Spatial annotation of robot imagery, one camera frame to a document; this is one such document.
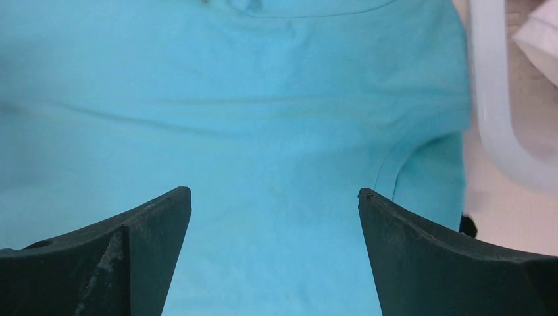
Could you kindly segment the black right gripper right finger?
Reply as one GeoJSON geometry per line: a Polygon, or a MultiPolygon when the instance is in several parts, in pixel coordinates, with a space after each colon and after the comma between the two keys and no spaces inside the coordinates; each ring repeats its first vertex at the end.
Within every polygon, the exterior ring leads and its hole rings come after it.
{"type": "Polygon", "coordinates": [[[359,216],[384,315],[556,315],[557,258],[471,238],[377,192],[359,216]]]}

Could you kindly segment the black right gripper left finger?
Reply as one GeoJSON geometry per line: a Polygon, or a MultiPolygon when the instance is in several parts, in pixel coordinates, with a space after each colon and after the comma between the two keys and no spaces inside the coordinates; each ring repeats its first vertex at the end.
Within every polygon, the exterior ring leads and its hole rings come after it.
{"type": "Polygon", "coordinates": [[[191,216],[179,186],[81,229],[1,250],[2,315],[160,315],[191,216]]]}

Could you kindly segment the turquoise t shirt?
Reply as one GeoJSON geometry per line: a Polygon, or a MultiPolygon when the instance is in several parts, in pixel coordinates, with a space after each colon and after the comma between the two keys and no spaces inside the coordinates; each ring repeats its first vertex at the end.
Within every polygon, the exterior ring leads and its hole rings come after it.
{"type": "Polygon", "coordinates": [[[379,315],[357,194],[458,228],[467,74],[451,1],[2,1],[1,246],[187,186],[165,315],[379,315]]]}

